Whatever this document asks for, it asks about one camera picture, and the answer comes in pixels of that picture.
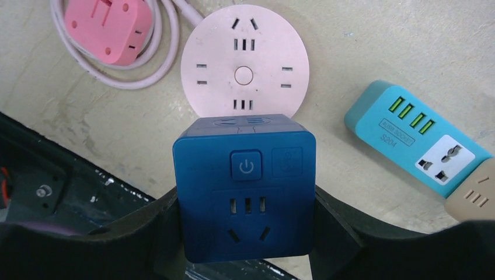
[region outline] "gray floor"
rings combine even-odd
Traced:
[[[146,193],[166,193],[175,182],[172,143],[197,118],[182,93],[180,63],[146,90],[106,87],[68,55],[47,2],[0,0],[0,110]],[[294,119],[317,137],[321,187],[404,228],[435,232],[455,224],[440,196],[356,139],[343,116],[370,82],[386,79],[495,152],[494,1],[190,2],[205,15],[258,4],[299,31],[311,80]],[[181,46],[190,32],[183,20]],[[166,48],[150,65],[117,76],[153,71]],[[311,279],[307,257],[274,262]]]

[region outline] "usb port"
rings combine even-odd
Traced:
[[[411,127],[416,128],[416,126],[419,124],[419,122],[426,117],[423,113],[420,113],[413,122],[411,122]]]
[[[424,134],[425,132],[427,132],[431,126],[433,126],[435,124],[434,121],[432,120],[429,120],[423,127],[421,127],[421,129],[419,130],[419,133],[421,134]]]
[[[404,118],[408,113],[409,111],[414,108],[414,106],[412,106],[410,103],[406,106],[406,108],[404,108],[404,110],[402,110],[402,112],[400,112],[399,114],[399,118]]]
[[[392,113],[395,112],[395,110],[397,110],[397,108],[399,108],[399,106],[402,104],[403,101],[404,101],[404,98],[402,98],[402,97],[397,98],[397,100],[395,100],[395,102],[390,106],[390,108],[388,110]]]

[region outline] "blue cube power socket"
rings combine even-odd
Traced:
[[[401,86],[376,80],[347,112],[364,142],[448,197],[492,155]]]
[[[186,257],[301,256],[313,247],[315,137],[284,115],[201,118],[173,146]]]

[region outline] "pink plug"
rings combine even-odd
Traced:
[[[65,28],[86,51],[111,65],[132,64],[152,27],[144,0],[70,0]]]

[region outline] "power button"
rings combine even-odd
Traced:
[[[232,178],[235,181],[252,181],[262,178],[262,156],[258,151],[233,152]]]

